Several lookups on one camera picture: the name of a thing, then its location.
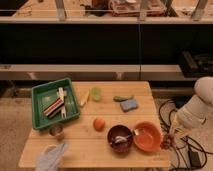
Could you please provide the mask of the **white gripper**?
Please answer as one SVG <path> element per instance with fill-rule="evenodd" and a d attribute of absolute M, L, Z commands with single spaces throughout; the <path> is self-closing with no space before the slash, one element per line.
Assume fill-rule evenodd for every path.
<path fill-rule="evenodd" d="M 167 134 L 169 144 L 175 143 L 175 137 L 186 137 L 192 132 L 192 129 L 192 119 L 184 112 L 177 112 L 172 121 L 171 130 Z"/>

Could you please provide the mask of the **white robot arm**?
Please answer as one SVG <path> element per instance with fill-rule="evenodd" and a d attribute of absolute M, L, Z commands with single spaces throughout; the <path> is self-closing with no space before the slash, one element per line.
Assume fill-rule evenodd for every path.
<path fill-rule="evenodd" d="M 213 77 L 201 77 L 195 82 L 193 96 L 177 110 L 164 139 L 173 143 L 175 138 L 188 136 L 209 114 L 213 114 Z"/>

